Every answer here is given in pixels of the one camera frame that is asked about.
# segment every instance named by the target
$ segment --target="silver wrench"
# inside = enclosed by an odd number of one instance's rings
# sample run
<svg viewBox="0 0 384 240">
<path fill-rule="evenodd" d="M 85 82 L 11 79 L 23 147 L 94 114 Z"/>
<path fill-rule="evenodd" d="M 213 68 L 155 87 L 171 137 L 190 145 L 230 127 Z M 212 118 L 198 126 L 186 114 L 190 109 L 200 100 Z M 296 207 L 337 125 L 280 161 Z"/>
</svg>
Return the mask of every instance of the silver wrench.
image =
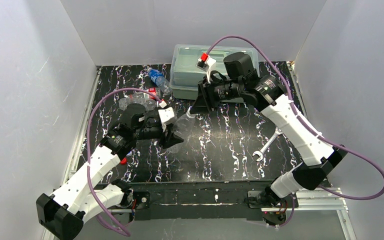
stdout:
<svg viewBox="0 0 384 240">
<path fill-rule="evenodd" d="M 263 154 L 265 151 L 267 151 L 267 149 L 270 147 L 270 145 L 275 141 L 275 139 L 279 136 L 279 135 L 282 135 L 284 134 L 282 132 L 282 130 L 278 127 L 276 127 L 276 129 L 274 130 L 274 134 L 273 136 L 270 137 L 270 139 L 268 140 L 268 142 L 266 142 L 266 144 L 264 144 L 264 146 L 262 146 L 262 148 L 259 150 L 259 151 L 255 151 L 252 156 L 255 156 L 255 155 L 258 155 L 258 159 L 256 160 L 257 162 L 263 160 Z"/>
</svg>

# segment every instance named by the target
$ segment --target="black marble table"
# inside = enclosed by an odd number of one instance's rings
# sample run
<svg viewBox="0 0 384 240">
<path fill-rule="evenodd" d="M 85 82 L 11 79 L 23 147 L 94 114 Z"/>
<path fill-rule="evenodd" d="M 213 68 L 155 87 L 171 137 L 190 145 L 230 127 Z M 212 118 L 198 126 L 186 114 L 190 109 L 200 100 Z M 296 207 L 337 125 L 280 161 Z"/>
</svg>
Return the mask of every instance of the black marble table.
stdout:
<svg viewBox="0 0 384 240">
<path fill-rule="evenodd" d="M 288 79 L 295 104 L 301 110 L 286 62 L 275 62 Z M 93 106 L 106 94 L 124 87 L 154 87 L 146 71 L 149 65 L 104 66 L 98 79 Z M 170 64 L 151 65 L 170 79 Z M 260 75 L 276 73 L 266 62 L 260 63 Z M 107 133 L 108 127 L 123 114 L 118 101 L 122 95 L 107 100 L 92 123 L 91 145 Z M 193 100 L 176 99 L 166 95 L 163 99 L 183 115 Z M 283 136 L 271 145 L 264 160 L 256 162 L 252 154 L 263 147 L 273 135 L 275 124 L 252 106 L 243 103 L 225 103 L 209 115 L 199 115 L 186 146 L 178 153 L 169 153 L 158 146 L 157 140 L 141 140 L 127 165 L 118 165 L 102 180 L 109 183 L 121 178 L 128 182 L 200 182 L 272 180 L 291 170 L 301 162 L 293 145 Z M 78 167 L 86 161 L 82 150 Z"/>
</svg>

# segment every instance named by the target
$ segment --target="plastic container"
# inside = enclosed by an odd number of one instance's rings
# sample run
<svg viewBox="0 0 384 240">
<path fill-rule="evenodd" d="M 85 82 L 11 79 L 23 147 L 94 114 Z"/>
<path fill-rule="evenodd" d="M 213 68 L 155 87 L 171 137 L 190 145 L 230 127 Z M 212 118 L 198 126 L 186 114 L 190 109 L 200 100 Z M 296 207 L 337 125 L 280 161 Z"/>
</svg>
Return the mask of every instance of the plastic container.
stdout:
<svg viewBox="0 0 384 240">
<path fill-rule="evenodd" d="M 151 87 L 150 89 L 147 89 L 147 91 L 159 97 L 160 91 L 158 91 L 158 88 Z M 126 110 L 129 104 L 141 104 L 145 106 L 146 111 L 153 110 L 155 107 L 157 107 L 157 101 L 155 101 L 155 99 L 151 97 L 148 93 L 141 91 L 118 100 L 118 106 L 123 111 Z"/>
<path fill-rule="evenodd" d="M 172 94 L 169 81 L 157 69 L 148 68 L 148 75 L 151 81 L 164 93 L 164 95 Z"/>
<path fill-rule="evenodd" d="M 191 135 L 192 129 L 194 128 L 196 121 L 196 114 L 190 114 L 189 110 L 183 115 L 181 115 L 173 125 L 174 134 L 178 137 L 181 137 L 184 142 L 173 145 L 167 149 L 169 153 L 175 154 L 179 152 L 186 145 L 188 137 Z"/>
<path fill-rule="evenodd" d="M 206 53 L 209 47 L 182 44 L 175 46 L 170 69 L 170 88 L 173 90 L 175 98 L 189 100 L 197 98 L 198 82 L 203 80 L 206 73 L 196 65 L 202 53 Z M 254 68 L 259 69 L 258 53 L 254 48 L 216 46 L 209 53 L 210 57 L 216 60 L 215 70 L 227 76 L 223 59 L 236 52 L 250 55 Z M 235 98 L 226 102 L 243 103 L 243 100 Z"/>
</svg>

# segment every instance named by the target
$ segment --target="metal frame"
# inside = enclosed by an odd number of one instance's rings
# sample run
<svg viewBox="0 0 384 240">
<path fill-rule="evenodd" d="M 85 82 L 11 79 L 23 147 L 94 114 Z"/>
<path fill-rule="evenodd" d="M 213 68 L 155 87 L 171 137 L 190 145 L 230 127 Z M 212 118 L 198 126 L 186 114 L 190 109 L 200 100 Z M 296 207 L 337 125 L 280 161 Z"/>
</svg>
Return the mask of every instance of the metal frame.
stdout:
<svg viewBox="0 0 384 240">
<path fill-rule="evenodd" d="M 303 115 L 307 117 L 307 112 L 304 107 L 304 103 L 301 96 L 301 91 L 298 85 L 298 81 L 294 72 L 294 63 L 293 62 L 287 62 L 288 69 L 292 78 L 292 82 L 296 89 L 296 94 L 298 96 L 299 102 L 302 106 Z M 72 157 L 69 160 L 67 169 L 64 174 L 64 179 L 62 183 L 65 183 L 76 171 L 79 163 L 80 154 L 82 151 L 82 146 L 84 142 L 84 136 L 86 133 L 87 123 L 89 119 L 89 115 L 92 110 L 92 104 L 94 102 L 95 92 L 98 84 L 98 80 L 101 74 L 102 67 L 99 67 L 97 70 L 97 75 L 93 83 L 93 87 L 90 91 L 89 99 L 87 102 L 87 105 L 85 107 L 85 111 L 82 117 L 82 122 L 79 127 L 78 135 L 76 137 L 76 140 L 73 145 L 72 149 Z M 331 190 L 334 190 L 338 193 L 341 193 L 340 188 L 330 188 Z M 298 200 L 299 207 L 295 208 L 296 211 L 325 211 L 325 210 L 332 210 L 336 211 L 338 214 L 338 219 L 340 221 L 340 224 L 342 226 L 343 234 L 345 236 L 346 240 L 356 240 L 356 235 L 354 233 L 353 227 L 351 225 L 350 218 L 348 216 L 348 206 L 345 200 L 342 197 L 337 197 L 331 193 L 328 193 L 321 188 L 316 188 L 315 190 L 302 190 L 298 191 L 296 193 L 296 197 Z M 111 212 L 123 212 L 130 210 L 119 210 L 119 209 L 111 209 Z M 272 212 L 272 211 L 278 211 L 277 208 L 262 208 L 262 212 Z M 42 240 L 58 240 L 55 238 L 55 236 L 49 232 L 48 230 L 45 230 L 42 236 Z"/>
</svg>

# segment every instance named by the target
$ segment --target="plastic bottle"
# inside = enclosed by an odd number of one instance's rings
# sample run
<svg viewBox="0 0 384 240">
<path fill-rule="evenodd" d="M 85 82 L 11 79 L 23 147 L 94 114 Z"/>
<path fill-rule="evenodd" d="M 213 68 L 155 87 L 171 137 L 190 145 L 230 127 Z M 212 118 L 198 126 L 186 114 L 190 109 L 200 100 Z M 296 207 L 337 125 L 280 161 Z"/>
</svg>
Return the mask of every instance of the plastic bottle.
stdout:
<svg viewBox="0 0 384 240">
<path fill-rule="evenodd" d="M 167 150 L 172 154 L 179 152 L 186 145 L 186 141 L 194 128 L 195 120 L 197 119 L 196 114 L 190 114 L 189 111 L 190 109 L 187 110 L 187 113 L 180 116 L 173 125 L 174 134 L 181 137 L 184 142 L 169 147 Z"/>
<path fill-rule="evenodd" d="M 161 72 L 159 72 L 156 69 L 148 68 L 148 75 L 159 89 L 164 93 L 164 95 L 170 95 L 172 94 L 172 89 L 170 88 L 170 83 L 167 81 L 167 79 L 163 76 Z"/>
<path fill-rule="evenodd" d="M 151 87 L 147 89 L 148 92 L 155 94 L 159 97 L 159 92 L 156 87 Z M 136 92 L 132 95 L 128 95 L 127 97 L 123 97 L 118 101 L 118 105 L 121 110 L 126 110 L 127 105 L 129 104 L 141 104 L 145 106 L 147 111 L 153 110 L 157 106 L 157 101 L 153 97 L 151 97 L 148 93 L 144 92 Z"/>
</svg>

